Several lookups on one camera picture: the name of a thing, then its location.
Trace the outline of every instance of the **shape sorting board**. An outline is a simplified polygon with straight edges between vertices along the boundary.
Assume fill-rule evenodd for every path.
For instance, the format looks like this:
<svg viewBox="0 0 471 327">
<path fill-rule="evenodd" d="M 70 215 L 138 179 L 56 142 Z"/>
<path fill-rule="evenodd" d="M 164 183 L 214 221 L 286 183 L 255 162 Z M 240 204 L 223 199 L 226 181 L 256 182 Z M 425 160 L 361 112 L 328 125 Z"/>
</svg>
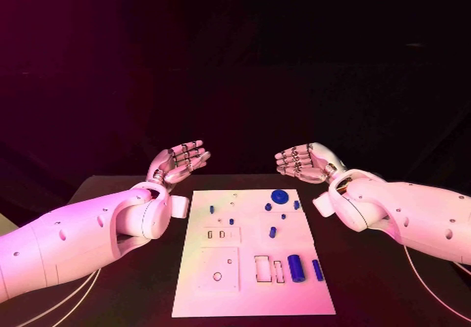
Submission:
<svg viewBox="0 0 471 327">
<path fill-rule="evenodd" d="M 294 210 L 297 190 L 285 190 L 286 204 L 272 202 L 272 191 L 193 192 L 171 317 L 335 314 L 325 280 L 315 278 L 307 216 L 302 207 Z M 291 279 L 292 254 L 304 268 L 299 283 Z"/>
</svg>

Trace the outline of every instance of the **table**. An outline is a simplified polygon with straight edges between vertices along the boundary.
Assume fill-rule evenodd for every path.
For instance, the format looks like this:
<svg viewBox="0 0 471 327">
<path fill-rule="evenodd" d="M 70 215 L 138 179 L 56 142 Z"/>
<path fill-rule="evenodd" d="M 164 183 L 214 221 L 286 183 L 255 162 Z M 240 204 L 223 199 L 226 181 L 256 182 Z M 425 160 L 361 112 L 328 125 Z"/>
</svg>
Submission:
<svg viewBox="0 0 471 327">
<path fill-rule="evenodd" d="M 70 203 L 127 190 L 142 179 L 142 176 L 92 176 Z M 102 269 L 83 303 L 60 326 L 469 325 L 429 295 L 394 240 L 374 230 L 357 233 L 337 216 L 324 218 L 318 214 L 311 201 L 327 190 L 325 184 L 312 185 L 279 174 L 194 175 L 176 186 L 171 194 L 191 199 L 193 190 L 206 189 L 297 189 L 337 314 L 171 318 L 187 225 L 186 219 L 171 219 L 161 238 Z M 469 317 L 469 278 L 449 262 L 415 250 L 410 250 L 410 256 L 436 295 Z M 14 326 L 40 314 L 62 301 L 83 280 L 36 290 L 1 303 L 0 325 Z M 29 326 L 50 326 L 75 306 L 79 297 L 82 295 L 75 295 Z"/>
</svg>

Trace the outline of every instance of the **dark curtain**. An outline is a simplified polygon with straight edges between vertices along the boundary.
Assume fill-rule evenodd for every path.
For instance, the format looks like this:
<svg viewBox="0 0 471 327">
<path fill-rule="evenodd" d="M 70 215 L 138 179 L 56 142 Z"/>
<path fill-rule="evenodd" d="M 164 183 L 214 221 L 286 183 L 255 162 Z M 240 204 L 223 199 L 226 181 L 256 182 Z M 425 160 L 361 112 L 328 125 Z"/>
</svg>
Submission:
<svg viewBox="0 0 471 327">
<path fill-rule="evenodd" d="M 21 225 L 196 139 L 199 174 L 275 172 L 276 152 L 321 142 L 350 168 L 469 193 L 469 28 L 446 9 L 6 3 L 1 212 Z"/>
</svg>

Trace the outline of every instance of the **white robotic forearm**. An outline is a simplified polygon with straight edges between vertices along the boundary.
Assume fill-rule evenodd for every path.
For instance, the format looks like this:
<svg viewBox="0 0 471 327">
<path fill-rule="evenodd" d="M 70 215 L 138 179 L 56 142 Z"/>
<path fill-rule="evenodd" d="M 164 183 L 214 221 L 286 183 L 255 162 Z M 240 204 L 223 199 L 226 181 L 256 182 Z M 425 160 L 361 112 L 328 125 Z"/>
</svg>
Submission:
<svg viewBox="0 0 471 327">
<path fill-rule="evenodd" d="M 204 166 L 201 141 L 157 155 L 147 181 L 70 204 L 0 237 L 0 302 L 72 281 L 161 236 L 170 217 L 186 217 L 188 199 L 168 190 Z"/>
<path fill-rule="evenodd" d="M 295 146 L 275 158 L 282 174 L 308 183 L 330 183 L 312 201 L 324 217 L 335 213 L 354 231 L 382 230 L 423 253 L 471 264 L 468 196 L 412 183 L 387 183 L 369 172 L 347 170 L 320 143 Z"/>
</svg>

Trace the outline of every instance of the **white cable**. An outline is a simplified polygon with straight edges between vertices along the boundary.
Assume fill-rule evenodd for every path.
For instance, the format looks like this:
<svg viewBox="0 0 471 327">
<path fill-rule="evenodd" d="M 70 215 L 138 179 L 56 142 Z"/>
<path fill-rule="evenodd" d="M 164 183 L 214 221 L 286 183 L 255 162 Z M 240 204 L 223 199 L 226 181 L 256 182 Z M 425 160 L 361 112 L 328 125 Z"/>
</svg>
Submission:
<svg viewBox="0 0 471 327">
<path fill-rule="evenodd" d="M 454 262 L 454 264 L 464 270 L 464 272 L 471 275 L 471 271 L 468 271 L 465 268 L 464 268 L 464 265 L 462 264 L 458 264 L 456 262 Z"/>
<path fill-rule="evenodd" d="M 101 269 L 98 269 L 98 272 L 96 272 L 96 274 L 95 274 L 95 279 L 93 279 L 93 281 L 91 282 L 91 287 L 88 288 L 88 290 L 86 290 L 86 292 L 85 292 L 85 294 L 83 294 L 83 296 L 82 296 L 79 302 L 76 303 L 76 305 L 73 306 L 72 310 L 68 312 L 68 314 L 63 316 L 63 318 L 56 322 L 56 324 L 55 324 L 52 327 L 56 327 L 56 326 L 57 326 L 57 324 L 59 324 L 59 323 L 60 323 L 60 322 L 62 322 L 62 321 L 69 317 L 70 313 L 73 312 L 73 310 L 76 309 L 76 307 L 80 305 L 80 303 L 82 303 L 82 301 L 83 301 L 83 299 L 85 299 L 85 297 L 86 297 L 86 295 L 88 295 L 88 292 L 91 291 L 91 288 L 93 287 L 93 284 L 95 284 L 95 281 L 96 281 L 96 278 L 98 278 L 99 272 L 101 272 Z"/>
<path fill-rule="evenodd" d="M 435 295 L 435 293 L 432 292 L 432 290 L 429 289 L 429 287 L 426 286 L 420 276 L 419 276 L 419 273 L 415 269 L 415 266 L 413 266 L 413 263 L 412 263 L 412 259 L 410 259 L 410 256 L 409 256 L 409 251 L 407 251 L 407 247 L 405 246 L 405 254 L 407 255 L 407 259 L 409 259 L 409 264 L 410 264 L 410 267 L 413 269 L 413 272 L 415 272 L 415 275 L 418 276 L 418 279 L 422 283 L 422 285 L 425 286 L 426 290 L 429 291 L 429 293 L 433 295 L 433 298 L 441 302 L 441 304 L 445 306 L 445 308 L 458 316 L 461 316 L 468 322 L 471 322 L 471 318 L 465 317 L 461 313 L 458 313 L 448 305 L 446 303 L 439 299 L 439 297 Z"/>
<path fill-rule="evenodd" d="M 95 275 L 95 272 L 96 271 L 93 271 L 91 273 L 91 275 L 86 278 L 86 281 L 79 285 L 79 287 L 73 291 L 73 293 L 70 293 L 70 295 L 49 310 L 46 310 L 40 315 L 34 316 L 27 322 L 23 322 L 20 325 L 17 325 L 17 327 L 26 326 L 29 323 L 31 323 L 33 321 L 36 321 L 42 316 L 47 315 L 47 313 L 50 313 L 76 295 L 76 292 L 83 288 L 85 284 L 88 283 L 88 281 L 91 280 L 92 276 Z"/>
</svg>

